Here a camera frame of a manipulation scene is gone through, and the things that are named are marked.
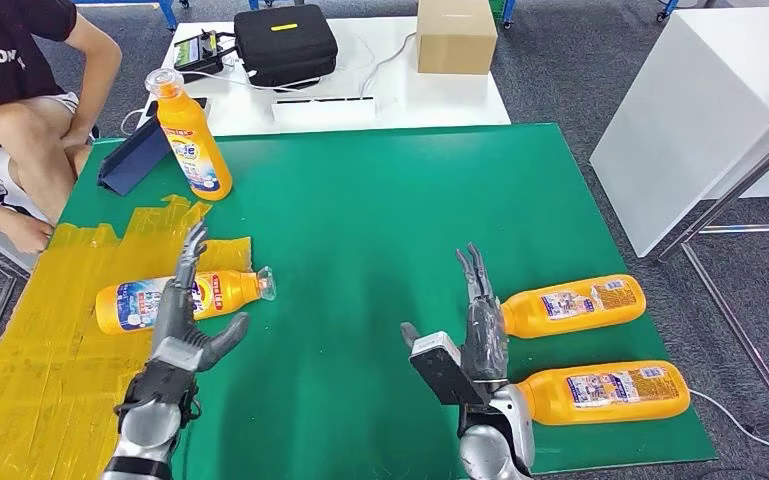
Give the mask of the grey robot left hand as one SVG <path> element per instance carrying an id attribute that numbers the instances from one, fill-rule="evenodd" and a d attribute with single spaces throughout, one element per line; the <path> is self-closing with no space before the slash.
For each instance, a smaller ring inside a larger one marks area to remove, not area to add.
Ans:
<path id="1" fill-rule="evenodd" d="M 200 255 L 206 251 L 207 228 L 197 222 L 187 232 L 175 274 L 161 295 L 152 334 L 151 356 L 189 372 L 212 369 L 245 338 L 250 317 L 242 312 L 215 335 L 194 320 L 192 285 Z"/>

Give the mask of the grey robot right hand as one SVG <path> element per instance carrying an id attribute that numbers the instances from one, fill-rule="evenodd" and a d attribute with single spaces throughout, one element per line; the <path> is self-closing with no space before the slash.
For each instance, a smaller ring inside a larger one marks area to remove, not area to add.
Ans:
<path id="1" fill-rule="evenodd" d="M 410 362 L 429 384 L 493 383 L 507 379 L 507 335 L 501 304 L 484 258 L 472 243 L 456 251 L 467 288 L 465 338 L 456 347 L 444 331 L 422 337 L 410 322 L 400 324 Z"/>

